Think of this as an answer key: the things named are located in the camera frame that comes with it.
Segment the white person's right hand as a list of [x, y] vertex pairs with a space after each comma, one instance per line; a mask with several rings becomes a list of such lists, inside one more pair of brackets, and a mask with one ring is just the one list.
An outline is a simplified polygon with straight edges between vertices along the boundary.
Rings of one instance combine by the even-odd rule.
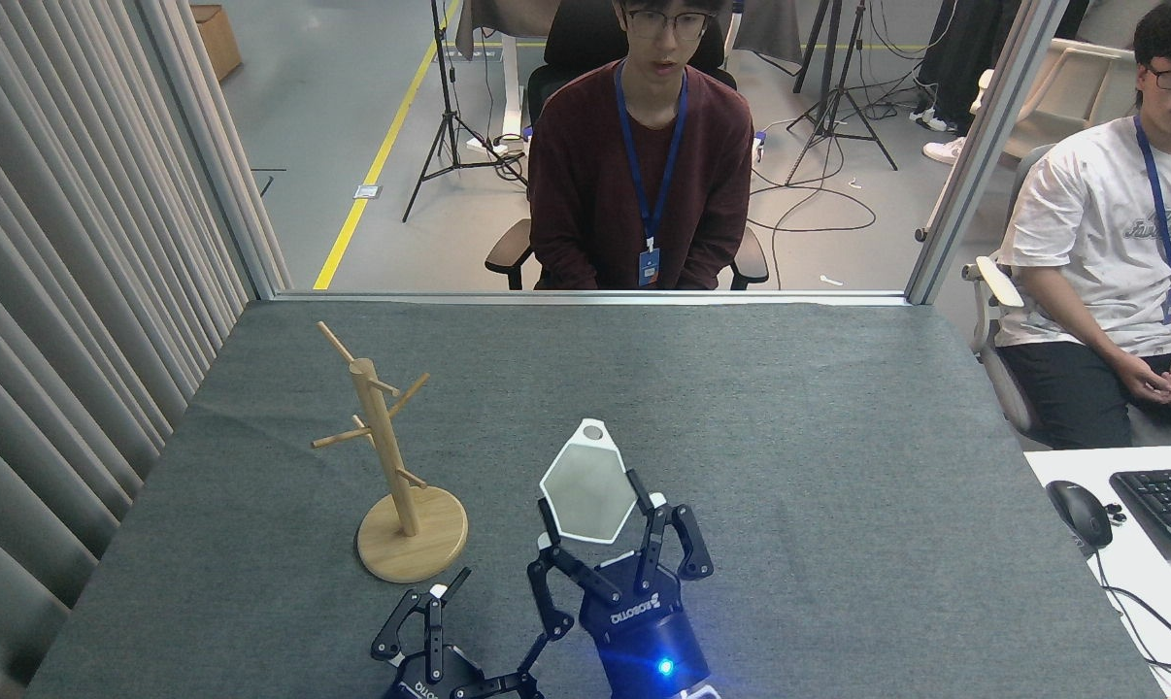
[[1119, 352], [1112, 359], [1115, 374], [1125, 385], [1128, 393], [1141, 400], [1166, 404], [1171, 400], [1171, 382], [1153, 371], [1144, 358], [1130, 352]]

